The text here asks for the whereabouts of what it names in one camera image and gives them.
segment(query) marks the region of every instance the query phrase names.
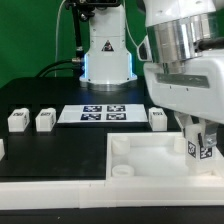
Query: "black cable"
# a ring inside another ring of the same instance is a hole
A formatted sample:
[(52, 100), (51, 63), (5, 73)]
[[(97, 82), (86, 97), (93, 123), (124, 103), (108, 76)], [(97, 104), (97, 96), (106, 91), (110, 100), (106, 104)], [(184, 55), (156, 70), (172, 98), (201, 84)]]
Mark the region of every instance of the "black cable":
[(47, 67), (45, 67), (44, 69), (42, 69), (35, 77), (39, 78), (43, 73), (45, 73), (48, 69), (53, 68), (57, 65), (62, 65), (62, 64), (67, 64), (67, 63), (72, 63), (72, 59), (68, 59), (68, 60), (61, 60), (61, 61), (57, 61), (53, 64), (48, 65)]
[(224, 38), (215, 38), (215, 39), (204, 39), (201, 40), (198, 44), (198, 49), (201, 51), (209, 49), (223, 49), (224, 48)]
[(71, 68), (55, 68), (55, 69), (50, 69), (50, 70), (48, 70), (47, 72), (45, 72), (44, 74), (43, 74), (43, 76), (42, 77), (46, 77), (49, 73), (51, 73), (51, 72), (55, 72), (55, 71), (63, 71), (63, 70), (74, 70), (74, 68), (75, 67), (71, 67)]

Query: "black label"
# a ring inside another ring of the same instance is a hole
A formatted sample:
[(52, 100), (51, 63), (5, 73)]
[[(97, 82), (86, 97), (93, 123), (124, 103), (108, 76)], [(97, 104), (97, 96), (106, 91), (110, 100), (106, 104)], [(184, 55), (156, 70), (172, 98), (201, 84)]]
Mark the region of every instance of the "black label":
[(127, 120), (126, 114), (107, 114), (107, 120), (109, 121), (125, 121)]
[(201, 148), (200, 159), (207, 159), (212, 157), (212, 148)]
[(113, 105), (107, 106), (107, 112), (124, 112), (126, 111), (125, 106)]
[(99, 121), (101, 114), (82, 114), (81, 121)]
[(162, 116), (163, 113), (162, 112), (153, 112), (153, 115), (155, 115), (155, 116)]
[(188, 142), (188, 154), (196, 158), (196, 145)]
[(21, 117), (21, 116), (23, 116), (23, 114), (24, 113), (15, 113), (15, 114), (13, 114), (13, 116), (15, 116), (15, 117)]
[(102, 106), (84, 106), (83, 112), (101, 112)]
[(49, 113), (49, 112), (44, 112), (44, 113), (42, 113), (40, 116), (50, 116), (51, 115), (51, 113)]
[(108, 40), (108, 41), (106, 42), (106, 44), (104, 45), (102, 51), (106, 51), (106, 52), (108, 52), (108, 51), (109, 51), (109, 52), (114, 51), (114, 49), (113, 49), (113, 47), (112, 47), (112, 45), (111, 45), (111, 43), (110, 43), (109, 40)]

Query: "blue light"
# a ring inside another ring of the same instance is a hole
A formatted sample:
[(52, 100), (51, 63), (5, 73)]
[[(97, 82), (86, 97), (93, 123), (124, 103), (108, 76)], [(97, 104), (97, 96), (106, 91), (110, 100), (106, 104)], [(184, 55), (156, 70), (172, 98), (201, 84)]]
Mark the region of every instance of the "blue light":
[(87, 78), (87, 65), (88, 65), (88, 58), (87, 58), (87, 55), (85, 54), (85, 57), (84, 57), (84, 68), (85, 68), (85, 73), (84, 73), (84, 78), (86, 79)]
[(132, 71), (132, 70), (133, 70), (133, 64), (132, 64), (132, 63), (133, 63), (133, 60), (132, 60), (132, 55), (130, 54), (129, 57), (130, 57), (130, 58), (129, 58), (129, 60), (130, 60), (130, 73), (131, 73), (131, 77), (134, 77), (135, 75), (133, 74), (133, 71)]

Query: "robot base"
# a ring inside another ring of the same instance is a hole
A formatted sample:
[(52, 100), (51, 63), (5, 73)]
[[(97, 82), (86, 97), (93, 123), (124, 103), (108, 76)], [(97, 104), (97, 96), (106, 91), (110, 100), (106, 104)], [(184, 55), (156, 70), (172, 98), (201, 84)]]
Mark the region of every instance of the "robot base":
[(80, 78), (80, 86), (83, 88), (88, 88), (96, 91), (104, 91), (104, 92), (114, 92), (120, 91), (127, 88), (135, 87), (137, 85), (137, 76), (133, 75), (132, 80), (129, 80), (125, 83), (121, 84), (95, 84), (86, 81), (85, 79)]

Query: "white platform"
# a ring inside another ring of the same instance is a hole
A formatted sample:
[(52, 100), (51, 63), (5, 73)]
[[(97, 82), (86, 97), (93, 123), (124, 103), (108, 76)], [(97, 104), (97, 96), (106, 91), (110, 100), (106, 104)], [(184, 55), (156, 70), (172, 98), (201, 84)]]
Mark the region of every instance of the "white platform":
[[(214, 169), (194, 175), (184, 149), (175, 147), (181, 138), (182, 133), (109, 134), (106, 180), (1, 183), (0, 209), (224, 205), (223, 156), (216, 150)], [(113, 149), (119, 144), (120, 154)], [(112, 176), (117, 165), (131, 166), (134, 175)]]

